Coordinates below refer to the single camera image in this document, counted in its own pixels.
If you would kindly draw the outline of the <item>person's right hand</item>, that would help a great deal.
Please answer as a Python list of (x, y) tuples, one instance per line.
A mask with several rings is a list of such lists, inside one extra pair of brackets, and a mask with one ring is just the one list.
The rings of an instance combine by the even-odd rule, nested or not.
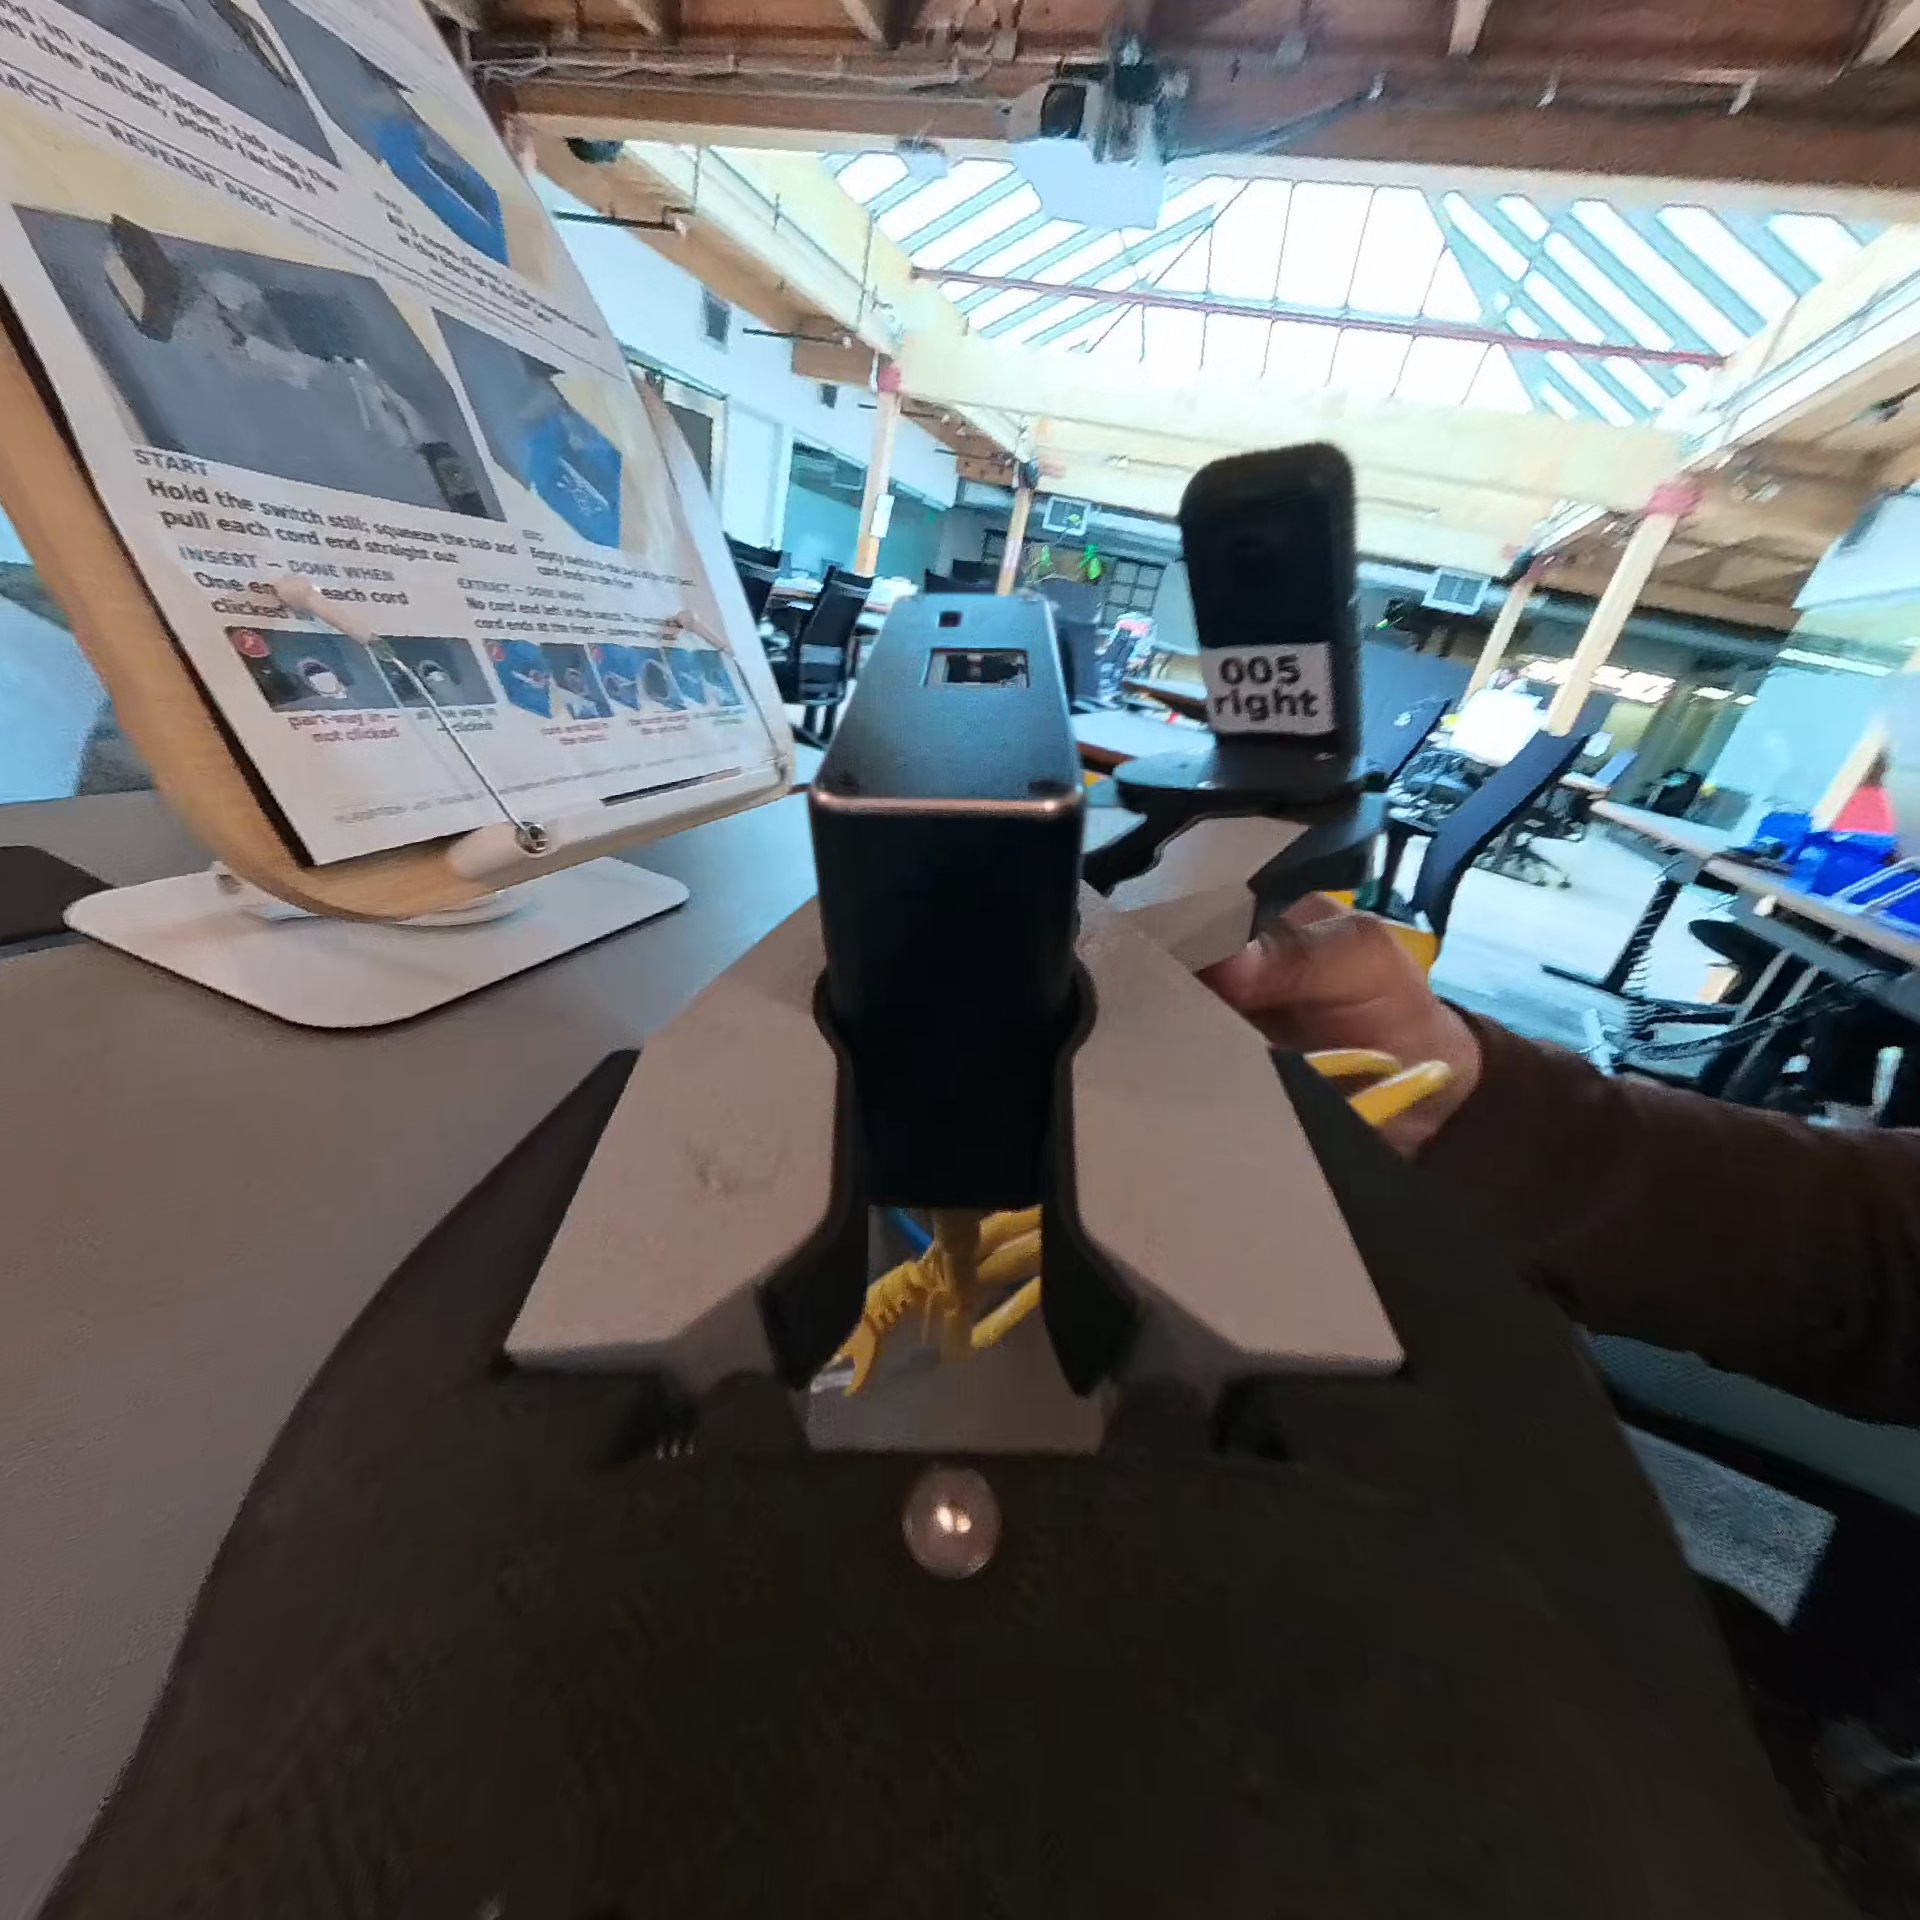
[(1247, 945), (1202, 966), (1198, 981), (1273, 1047), (1366, 1048), (1400, 1066), (1441, 1064), (1446, 1081), (1380, 1129), (1407, 1160), (1478, 1088), (1476, 1026), (1438, 997), (1388, 921), (1330, 895), (1293, 902)]

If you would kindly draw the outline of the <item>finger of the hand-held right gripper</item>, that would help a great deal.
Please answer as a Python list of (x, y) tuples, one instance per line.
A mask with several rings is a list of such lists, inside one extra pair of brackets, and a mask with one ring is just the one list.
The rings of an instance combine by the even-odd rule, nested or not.
[(1252, 942), (1256, 878), (1306, 832), (1276, 818), (1188, 823), (1145, 873), (1110, 888), (1110, 912), (1186, 970), (1210, 969)]

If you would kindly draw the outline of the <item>black network switch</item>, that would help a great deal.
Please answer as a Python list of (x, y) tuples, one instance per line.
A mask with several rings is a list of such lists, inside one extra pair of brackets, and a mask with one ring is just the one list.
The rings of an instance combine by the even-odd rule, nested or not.
[(806, 792), (822, 1006), (872, 1202), (1041, 1200), (1085, 812), (1048, 606), (895, 602)]

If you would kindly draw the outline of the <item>blue storage bin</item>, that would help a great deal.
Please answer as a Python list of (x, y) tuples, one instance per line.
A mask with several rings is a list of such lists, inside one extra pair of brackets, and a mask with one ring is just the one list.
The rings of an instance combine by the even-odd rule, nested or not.
[(1815, 826), (1804, 808), (1770, 808), (1754, 823), (1748, 852), (1773, 856), (1789, 888), (1840, 912), (1917, 929), (1917, 868), (1897, 832)]

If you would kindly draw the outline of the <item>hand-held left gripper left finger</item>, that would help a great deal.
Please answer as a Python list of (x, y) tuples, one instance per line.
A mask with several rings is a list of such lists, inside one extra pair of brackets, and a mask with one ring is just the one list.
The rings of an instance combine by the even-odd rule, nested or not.
[(522, 1368), (802, 1390), (864, 1286), (817, 936), (764, 936), (639, 1048), (505, 1353)]

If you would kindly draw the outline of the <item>black office chair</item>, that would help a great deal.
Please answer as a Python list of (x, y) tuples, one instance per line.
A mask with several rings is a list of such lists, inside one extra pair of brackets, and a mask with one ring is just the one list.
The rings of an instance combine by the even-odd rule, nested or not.
[(1590, 733), (1537, 730), (1436, 826), (1407, 895), (1409, 921), (1441, 940), (1456, 888), (1485, 852), (1548, 788), (1575, 767)]
[(781, 701), (800, 709), (800, 738), (824, 749), (836, 713), (857, 676), (857, 621), (868, 602), (872, 577), (830, 565), (820, 589), (791, 628), (783, 655), (775, 663)]

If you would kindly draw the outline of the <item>instruction sheet on wooden stand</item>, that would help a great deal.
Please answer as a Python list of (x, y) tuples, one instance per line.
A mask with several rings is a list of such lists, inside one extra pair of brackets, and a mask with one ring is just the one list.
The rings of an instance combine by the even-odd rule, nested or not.
[(113, 717), (201, 870), (78, 900), (85, 940), (314, 1029), (394, 1023), (681, 906), (687, 886), (620, 850), (780, 800), (700, 805), (684, 818), (613, 807), (583, 838), (505, 856), (471, 832), (304, 863), (95, 497), (45, 376), (5, 304), (5, 514), (102, 681)]

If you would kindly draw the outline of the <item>person's right forearm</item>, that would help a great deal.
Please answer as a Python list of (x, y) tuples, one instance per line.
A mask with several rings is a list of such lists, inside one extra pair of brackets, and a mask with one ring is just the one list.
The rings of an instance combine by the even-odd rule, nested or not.
[(1578, 1325), (1868, 1423), (1917, 1422), (1917, 1133), (1610, 1077), (1464, 1014), (1478, 1079), (1418, 1150)]

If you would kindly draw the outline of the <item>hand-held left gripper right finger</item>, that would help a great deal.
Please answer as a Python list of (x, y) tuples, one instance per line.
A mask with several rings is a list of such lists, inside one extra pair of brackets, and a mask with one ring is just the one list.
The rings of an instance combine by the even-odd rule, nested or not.
[(1393, 1376), (1400, 1338), (1265, 1042), (1095, 895), (1073, 961), (1046, 1169), (1069, 1390)]

